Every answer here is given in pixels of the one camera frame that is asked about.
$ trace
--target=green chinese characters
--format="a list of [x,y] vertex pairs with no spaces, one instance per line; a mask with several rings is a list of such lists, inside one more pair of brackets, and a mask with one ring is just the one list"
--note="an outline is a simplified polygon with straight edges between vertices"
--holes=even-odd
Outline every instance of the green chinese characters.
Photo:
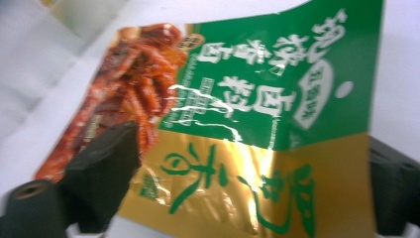
[[238,180],[250,188],[256,202],[257,219],[262,226],[278,234],[287,234],[290,229],[292,206],[295,203],[301,215],[303,228],[308,236],[312,238],[315,237],[316,223],[314,208],[315,181],[311,174],[312,167],[305,165],[287,174],[284,178],[281,176],[280,171],[274,171],[272,178],[262,176],[262,186],[260,187],[262,197],[271,200],[271,202],[278,203],[284,187],[286,185],[289,186],[286,219],[283,224],[274,224],[264,218],[261,211],[262,199],[259,197],[257,190],[253,189],[244,178],[238,177]]
[[[182,204],[182,202],[185,199],[187,199],[190,195],[192,195],[195,192],[195,190],[197,190],[203,179],[204,187],[209,188],[212,184],[213,176],[217,173],[216,169],[214,168],[216,145],[210,147],[206,165],[201,165],[201,160],[195,152],[193,144],[191,143],[188,144],[188,152],[190,154],[189,156],[192,157],[193,161],[196,164],[191,164],[186,157],[178,153],[171,153],[164,158],[166,166],[161,166],[161,169],[170,176],[185,177],[189,173],[198,173],[197,180],[192,185],[187,187],[174,200],[169,210],[170,214],[175,213],[178,207]],[[229,183],[229,180],[226,174],[225,166],[223,164],[220,165],[218,172],[219,185],[226,186]]]

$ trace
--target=white background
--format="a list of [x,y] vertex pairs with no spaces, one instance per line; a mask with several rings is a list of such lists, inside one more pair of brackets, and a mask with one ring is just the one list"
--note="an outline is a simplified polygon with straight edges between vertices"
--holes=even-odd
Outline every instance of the white background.
[[[297,3],[295,0],[128,1],[25,122],[0,141],[0,195],[31,179],[34,168],[49,153],[77,109],[111,36],[120,27],[252,16],[284,10]],[[370,131],[379,140],[420,162],[419,11],[419,0],[386,2]],[[23,19],[16,21],[22,25],[30,21]],[[406,237],[414,237],[415,232],[407,232]],[[140,236],[166,237],[119,217],[108,234],[111,238]]]

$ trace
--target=white surface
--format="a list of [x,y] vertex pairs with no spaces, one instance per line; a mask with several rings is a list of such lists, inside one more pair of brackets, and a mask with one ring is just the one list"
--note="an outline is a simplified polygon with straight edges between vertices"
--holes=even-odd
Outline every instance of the white surface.
[[[119,17],[61,78],[19,130],[0,141],[0,194],[31,179],[34,168],[49,153],[78,107],[109,39],[120,27],[251,16],[286,9],[297,2],[302,1],[129,1]],[[416,145],[420,139],[420,124],[417,123],[420,117],[420,97],[417,96],[420,88],[420,1],[390,0],[386,4],[371,133],[420,161],[420,147]],[[114,220],[107,237],[139,236],[167,237],[119,217]]]

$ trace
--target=product image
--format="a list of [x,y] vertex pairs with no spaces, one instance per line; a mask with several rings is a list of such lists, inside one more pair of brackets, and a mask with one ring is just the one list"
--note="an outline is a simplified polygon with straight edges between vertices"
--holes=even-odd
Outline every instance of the product image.
[[155,144],[154,120],[175,103],[177,69],[186,53],[181,33],[171,24],[121,29],[112,41],[85,100],[36,179],[59,181],[63,168],[87,143],[111,126],[136,120],[139,157]]

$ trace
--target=green label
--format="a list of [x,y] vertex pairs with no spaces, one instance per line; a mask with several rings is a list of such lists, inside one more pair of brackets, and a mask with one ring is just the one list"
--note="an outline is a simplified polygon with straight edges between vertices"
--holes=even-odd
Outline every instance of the green label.
[[381,1],[196,24],[160,128],[286,150],[368,130]]

